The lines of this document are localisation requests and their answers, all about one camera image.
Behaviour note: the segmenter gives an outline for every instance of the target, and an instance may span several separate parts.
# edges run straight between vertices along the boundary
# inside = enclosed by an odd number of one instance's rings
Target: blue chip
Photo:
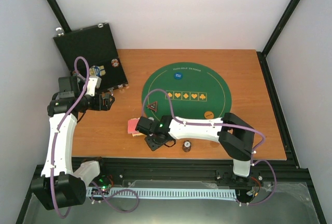
[[[182,77],[183,77],[183,74],[180,73],[180,72],[176,72],[176,73],[174,74],[174,78],[177,79],[177,80],[182,79]]]

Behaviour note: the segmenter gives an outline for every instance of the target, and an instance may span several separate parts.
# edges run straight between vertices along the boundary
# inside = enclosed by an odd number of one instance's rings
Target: small cylinder
[[[184,141],[182,150],[184,152],[189,152],[191,150],[191,142],[189,140]]]

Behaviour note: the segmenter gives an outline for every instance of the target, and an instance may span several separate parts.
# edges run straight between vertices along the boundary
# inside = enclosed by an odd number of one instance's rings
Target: cable
[[[69,108],[69,110],[65,113],[65,115],[61,119],[60,123],[57,126],[57,130],[58,131],[60,131],[60,127],[61,127],[62,123],[64,122],[64,120],[66,119],[66,117],[72,112],[72,110],[76,107],[76,105],[78,104],[78,102],[82,99],[82,97],[84,96],[85,91],[87,90],[87,87],[88,87],[88,82],[89,82],[89,77],[90,77],[90,74],[89,74],[89,64],[88,64],[87,60],[84,57],[77,57],[75,59],[75,62],[74,62],[74,68],[75,68],[75,71],[77,73],[78,73],[78,70],[77,70],[77,62],[78,62],[78,60],[84,61],[86,69],[87,69],[87,78],[85,79],[83,77],[84,80],[85,80],[85,83],[84,83],[82,92],[79,95],[79,97],[76,99],[76,101],[74,102],[74,104],[71,106],[71,108]],[[51,184],[51,195],[52,195],[52,202],[53,202],[54,210],[57,212],[57,214],[59,215],[59,217],[61,219],[64,219],[64,218],[66,218],[68,216],[68,214],[69,214],[69,212],[71,210],[71,207],[69,207],[67,209],[67,212],[65,213],[65,215],[62,215],[60,213],[60,210],[59,210],[59,207],[58,207],[58,204],[57,204],[57,200],[56,200],[56,192],[55,192],[55,189],[54,189],[54,155],[55,155],[55,151],[56,151],[57,137],[58,137],[58,132],[55,132],[54,138],[53,138],[53,142],[52,142],[52,150],[51,150],[51,165],[53,167],[51,168],[50,184]]]
[[[168,147],[168,148],[171,148],[171,147],[173,147],[174,145],[176,145],[176,140],[174,139],[174,140],[171,140],[172,142],[173,142],[173,144],[172,145],[168,145],[167,143],[169,143],[169,142],[167,142],[166,144],[164,144],[166,147]]]
[[[273,194],[274,194],[275,191],[276,191],[276,175],[275,175],[274,169],[272,168],[272,165],[269,163],[269,161],[267,161],[267,160],[265,160],[265,159],[260,159],[260,160],[257,160],[257,161],[254,163],[253,166],[257,165],[257,164],[260,163],[260,162],[265,162],[265,163],[267,163],[267,165],[270,167],[271,172],[272,172],[272,175],[273,175],[273,179],[274,179],[274,187],[273,187],[273,189],[272,189],[272,192],[271,192],[271,193],[270,193],[270,194],[269,194],[264,200],[261,200],[260,202],[256,202],[256,203],[250,203],[250,204],[247,203],[248,206],[257,206],[257,205],[259,205],[259,204],[262,204],[262,203],[266,202],[268,199],[270,199],[270,198],[273,196]]]
[[[145,103],[146,103],[148,97],[149,97],[152,93],[154,93],[154,92],[162,92],[162,93],[164,93],[164,94],[166,95],[166,97],[167,97],[167,99],[168,99],[168,102],[169,102],[169,105],[170,105],[170,110],[171,110],[172,118],[173,118],[176,122],[178,122],[178,123],[180,123],[180,124],[185,124],[185,125],[196,125],[196,126],[200,126],[200,127],[210,127],[210,126],[211,126],[211,124],[209,124],[209,123],[190,123],[190,122],[183,122],[183,121],[177,119],[176,116],[174,115],[173,105],[172,105],[172,101],[171,101],[170,96],[167,94],[167,92],[166,92],[165,90],[160,89],[160,88],[156,88],[156,89],[151,90],[151,91],[145,96],[144,101],[143,101],[143,105],[142,105],[141,116],[144,116],[144,107],[145,107]],[[262,134],[261,132],[255,130],[255,129],[253,129],[253,128],[244,127],[244,126],[242,126],[242,125],[237,125],[237,124],[226,124],[226,123],[216,123],[216,124],[214,124],[214,126],[219,126],[219,127],[230,127],[230,128],[238,128],[238,129],[243,129],[243,130],[246,130],[246,131],[251,131],[251,132],[253,132],[253,133],[256,133],[256,134],[260,135],[262,139],[261,139],[261,141],[260,141],[257,145],[255,145],[255,146],[253,147],[253,152],[252,152],[252,155],[251,155],[251,163],[253,162],[253,157],[254,157],[254,153],[255,153],[256,149],[257,149],[259,146],[261,146],[261,145],[265,142],[265,140],[266,140],[265,135]]]
[[[82,116],[79,118],[79,120],[77,121],[77,124],[82,120],[82,118],[84,117],[86,111],[82,114]]]
[[[58,96],[59,92],[55,93],[53,96],[52,96],[52,100],[55,101],[57,96]]]
[[[156,89],[151,90],[151,91],[145,96],[144,101],[143,101],[143,105],[142,105],[142,112],[141,112],[141,115],[142,115],[142,116],[144,116],[144,107],[145,107],[145,103],[146,103],[148,97],[149,97],[152,93],[154,93],[154,92],[162,92],[162,93],[164,93],[164,94],[166,95],[166,97],[167,97],[167,99],[168,99],[168,102],[169,102],[169,105],[170,105],[170,111],[171,111],[172,118],[173,118],[176,122],[178,122],[178,123],[180,123],[180,124],[185,124],[185,125],[211,126],[211,124],[209,124],[209,123],[190,123],[190,122],[183,122],[183,121],[177,119],[176,116],[174,115],[173,105],[172,105],[172,101],[171,101],[170,96],[167,94],[167,92],[166,92],[165,90],[160,89],[160,88],[156,88]],[[242,125],[226,124],[226,123],[216,123],[216,124],[214,124],[214,126],[219,126],[219,127],[230,127],[230,128],[243,129],[243,130],[246,130],[246,131],[251,131],[251,132],[253,132],[253,133],[256,133],[256,134],[258,134],[258,135],[260,135],[260,136],[262,137],[261,141],[260,141],[257,145],[255,145],[255,146],[253,147],[253,152],[252,152],[252,155],[251,155],[251,164],[252,164],[252,162],[253,162],[254,153],[255,153],[256,149],[257,149],[259,146],[261,146],[261,145],[265,142],[265,140],[266,140],[265,135],[262,134],[261,132],[255,130],[255,129],[253,129],[253,128],[244,127],[244,126],[242,126]],[[276,189],[276,176],[275,176],[275,172],[274,172],[272,166],[270,165],[270,163],[269,163],[267,160],[264,160],[264,159],[257,160],[255,163],[252,164],[252,166],[255,166],[256,164],[258,164],[258,163],[260,163],[260,162],[262,162],[262,161],[265,162],[265,163],[267,163],[267,165],[268,165],[268,166],[270,167],[270,169],[271,169],[271,172],[272,172],[272,174],[273,174],[273,178],[274,178],[274,188],[273,188],[271,194],[270,194],[268,197],[266,197],[264,200],[262,200],[262,201],[260,201],[260,202],[258,202],[258,203],[252,203],[252,204],[250,204],[250,206],[255,206],[255,205],[261,204],[261,203],[263,203],[263,202],[266,202],[268,199],[271,198],[271,196],[273,196],[273,194],[274,194],[274,192],[275,192],[275,189]]]
[[[108,180],[110,181],[111,186],[114,187],[114,182],[113,182],[113,177],[112,177],[112,175],[107,176],[107,178],[108,178]]]
[[[95,182],[91,182],[98,190],[100,196],[103,198],[103,200],[99,201],[99,202],[106,202],[111,208],[113,208],[115,211],[119,212],[119,213],[130,213],[130,212],[133,212],[139,205],[140,203],[140,198],[139,198],[139,195],[134,191],[134,190],[131,190],[131,189],[122,189],[122,190],[119,190],[118,192],[108,196],[107,198],[104,196],[104,193],[102,192],[102,190],[99,188],[99,186],[95,183]],[[117,194],[120,194],[121,192],[131,192],[135,195],[137,201],[136,201],[136,204],[135,206],[130,209],[130,210],[120,210],[116,207],[114,207],[108,200],[112,199],[114,196],[116,196]],[[94,199],[93,199],[93,196],[96,194],[96,192],[94,194],[92,194],[91,196],[91,200],[92,202],[94,202]]]
[[[258,185],[257,193],[258,193],[260,191],[260,188],[261,188],[260,182],[255,177],[253,177],[253,176],[250,179],[253,180],[253,181],[255,181],[257,183],[257,185]]]

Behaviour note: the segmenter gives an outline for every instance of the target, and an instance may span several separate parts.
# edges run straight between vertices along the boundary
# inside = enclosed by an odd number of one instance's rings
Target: black bracket
[[[169,135],[172,119],[172,116],[162,116],[160,121],[141,117],[135,130],[146,135],[144,140],[152,151],[166,145],[169,141],[174,143],[171,146],[166,146],[172,147],[176,144],[176,140]]]
[[[54,94],[52,101],[47,107],[48,116],[67,112],[77,100],[81,91],[78,86],[76,76],[59,78],[59,93]],[[94,96],[84,95],[72,110],[72,114],[77,118],[78,113],[85,113],[86,110],[108,111],[113,105],[115,98],[109,93],[104,95],[96,93]]]
[[[232,166],[230,166],[229,169],[216,170],[215,180],[218,186],[249,190],[256,185],[255,181],[250,178],[254,177],[255,179],[258,179],[260,175],[260,171],[251,170],[248,177],[237,176],[233,173]]]
[[[252,128],[232,113],[225,113],[223,122]],[[222,130],[218,132],[218,136],[219,142],[230,157],[240,161],[249,161],[251,159],[254,143],[253,132],[239,128],[222,127]]]
[[[59,208],[82,205],[86,199],[86,186],[80,178],[61,172],[54,177],[54,189]],[[42,176],[31,182],[31,191],[46,210],[54,209],[51,195],[50,177]]]

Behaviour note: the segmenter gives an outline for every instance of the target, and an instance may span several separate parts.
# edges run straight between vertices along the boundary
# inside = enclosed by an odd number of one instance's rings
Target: open case
[[[82,56],[89,63],[90,75],[102,78],[97,93],[128,86],[108,23],[69,33],[64,33],[62,28],[57,28],[57,31],[58,35],[53,39],[72,75],[77,73],[74,71],[75,59]],[[86,76],[83,63],[79,63],[77,69]]]

